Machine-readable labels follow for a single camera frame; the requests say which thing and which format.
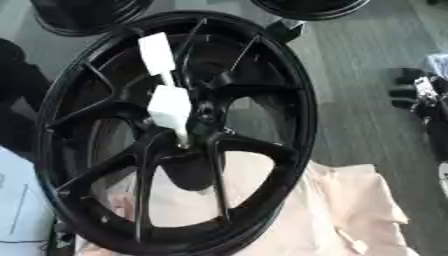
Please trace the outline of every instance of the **cloth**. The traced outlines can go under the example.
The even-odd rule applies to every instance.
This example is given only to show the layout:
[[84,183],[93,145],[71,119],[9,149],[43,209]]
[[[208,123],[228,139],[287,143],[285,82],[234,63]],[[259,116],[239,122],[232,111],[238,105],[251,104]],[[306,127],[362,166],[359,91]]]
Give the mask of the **cloth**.
[[428,55],[423,60],[422,69],[448,79],[448,54]]
[[[231,206],[248,198],[272,166],[272,161],[261,155],[227,153],[224,176]],[[134,177],[130,175],[108,193],[111,207],[129,219],[133,196],[123,191],[132,191],[132,183]],[[162,170],[153,186],[150,215],[158,226],[194,224],[217,215],[212,192],[181,191]],[[416,256],[400,231],[399,226],[407,223],[408,218],[373,166],[331,168],[310,162],[277,220],[236,255]],[[115,255],[88,243],[79,245],[78,256]]]

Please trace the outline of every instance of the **floor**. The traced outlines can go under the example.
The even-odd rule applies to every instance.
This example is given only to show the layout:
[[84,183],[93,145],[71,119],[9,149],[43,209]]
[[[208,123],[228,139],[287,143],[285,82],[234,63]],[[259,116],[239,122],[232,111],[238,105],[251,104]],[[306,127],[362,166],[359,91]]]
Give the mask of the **floor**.
[[[54,79],[97,37],[45,32],[29,5],[0,1],[0,36],[23,47],[28,61]],[[149,13],[174,9],[227,11],[260,24],[275,18],[249,0],[159,0]],[[336,166],[375,164],[411,219],[404,228],[409,244],[423,256],[448,255],[448,212],[437,197],[436,162],[421,126],[393,109],[386,91],[393,86],[394,68],[418,66],[425,55],[448,50],[447,11],[448,5],[429,7],[425,0],[373,0],[349,17],[308,24],[303,37],[290,44],[318,95],[313,159]]]

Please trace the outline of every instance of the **white plastic fixture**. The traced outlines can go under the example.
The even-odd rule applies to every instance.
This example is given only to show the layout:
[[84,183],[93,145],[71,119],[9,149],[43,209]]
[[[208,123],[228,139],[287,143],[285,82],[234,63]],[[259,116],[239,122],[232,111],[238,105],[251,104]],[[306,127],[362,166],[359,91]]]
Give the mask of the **white plastic fixture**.
[[188,147],[187,122],[191,101],[184,88],[159,85],[148,105],[148,112],[158,126],[173,129],[181,147]]
[[158,33],[138,40],[140,55],[151,76],[160,75],[165,85],[175,86],[171,71],[176,69],[166,33]]

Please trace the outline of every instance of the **wheel rim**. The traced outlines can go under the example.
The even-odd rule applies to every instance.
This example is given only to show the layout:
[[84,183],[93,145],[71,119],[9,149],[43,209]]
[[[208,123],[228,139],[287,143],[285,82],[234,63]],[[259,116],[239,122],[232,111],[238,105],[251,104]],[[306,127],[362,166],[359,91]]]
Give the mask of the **wheel rim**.
[[46,30],[62,36],[90,36],[138,17],[154,0],[66,1],[33,0],[36,20]]
[[[146,33],[157,31],[168,33],[174,45],[177,62],[183,67],[178,68],[182,72],[176,72],[177,79],[190,89],[190,97],[197,110],[197,115],[193,115],[196,119],[192,117],[189,124],[189,130],[194,137],[193,144],[197,146],[193,146],[188,152],[176,147],[177,142],[172,131],[142,123],[147,118],[144,105],[147,104],[148,98],[144,98],[140,104],[140,100],[134,101],[132,93],[127,91],[131,96],[124,100],[123,88],[117,86],[122,79],[125,80],[126,88],[141,88],[139,79],[143,79],[151,88],[157,84],[154,78],[139,76],[146,74],[146,71],[143,64],[132,57],[135,57],[137,39]],[[223,42],[232,41],[229,38],[236,40],[239,54],[232,57],[231,65],[227,66],[227,63],[224,70],[216,72],[215,68],[212,68],[211,71],[206,71],[203,77],[196,78],[195,72],[188,70],[194,69],[194,65],[182,65],[195,62],[196,53],[192,53],[193,49],[200,49],[200,42],[204,39],[207,44],[212,44],[216,39],[225,45]],[[244,64],[246,58],[255,61],[252,49],[256,49],[257,53],[260,51],[260,54],[256,54],[259,55],[256,57],[257,63],[265,61],[275,71],[268,76],[277,76],[280,79],[277,82],[282,84],[272,85],[272,81],[266,83],[259,80],[247,82],[237,75],[239,65],[251,66]],[[126,55],[127,50],[131,52],[130,55]],[[120,77],[114,76],[115,73],[110,72],[113,70],[111,67],[121,63],[119,66],[125,68],[128,64],[126,58],[137,63],[135,65],[139,67],[135,68],[134,65],[135,72],[130,71]],[[73,106],[77,104],[75,99],[77,95],[81,95],[76,89],[80,84],[88,84],[86,81],[105,84],[107,92],[99,95],[107,96],[95,99],[84,97],[82,106],[77,106],[78,111],[74,111],[76,107]],[[233,100],[267,94],[273,94],[287,103],[285,109],[295,116],[293,121],[297,127],[293,131],[290,146],[280,146],[235,134],[222,122],[225,115],[220,110],[227,109]],[[215,107],[217,111],[212,111],[217,113],[212,117],[212,125],[209,125],[210,117],[204,117],[200,107],[204,101],[209,103],[210,97],[213,98],[213,104],[218,104],[218,107]],[[82,159],[81,155],[85,154],[79,153],[78,156],[76,151],[82,150],[71,149],[74,153],[72,152],[73,156],[70,157],[71,155],[64,151],[67,145],[76,140],[77,135],[84,134],[85,130],[90,132],[93,125],[90,122],[111,116],[131,124],[136,142],[102,163],[84,167],[84,171],[78,171],[75,175],[70,174],[68,163],[77,161],[73,159]],[[247,245],[263,232],[300,178],[314,143],[316,116],[314,93],[302,65],[286,46],[272,39],[263,28],[234,16],[213,12],[160,14],[135,22],[126,30],[117,32],[117,35],[100,40],[55,82],[38,121],[36,171],[58,216],[73,226],[79,234],[100,246],[135,255],[203,255],[234,251]],[[178,158],[175,161],[178,161],[184,159],[187,153],[195,154],[194,150],[197,148],[204,149],[200,151],[205,152],[205,156],[210,160],[207,163],[212,173],[211,185],[215,188],[220,216],[182,228],[152,226],[145,202],[149,196],[155,166],[168,166],[175,163],[173,159],[176,157]],[[230,208],[220,175],[220,156],[223,151],[235,150],[267,155],[273,159],[276,167],[249,199],[238,207]],[[143,192],[137,193],[139,196],[136,201],[135,223],[112,214],[91,196],[91,185],[94,181],[114,170],[134,165],[138,174],[137,191]]]
[[364,5],[369,0],[337,0],[320,2],[310,1],[275,1],[275,0],[252,0],[256,5],[267,12],[280,17],[303,20],[320,21],[336,19],[349,15]]

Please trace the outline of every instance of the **glove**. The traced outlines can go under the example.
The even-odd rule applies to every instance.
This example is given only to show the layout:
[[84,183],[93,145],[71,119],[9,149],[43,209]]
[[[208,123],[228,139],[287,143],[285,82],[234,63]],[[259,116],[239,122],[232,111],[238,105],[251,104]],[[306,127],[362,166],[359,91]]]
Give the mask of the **glove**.
[[424,120],[431,147],[441,162],[448,162],[448,81],[418,69],[403,69],[397,87],[389,91],[392,105]]
[[389,91],[392,105],[416,114],[422,120],[448,121],[448,81],[419,69],[404,68]]

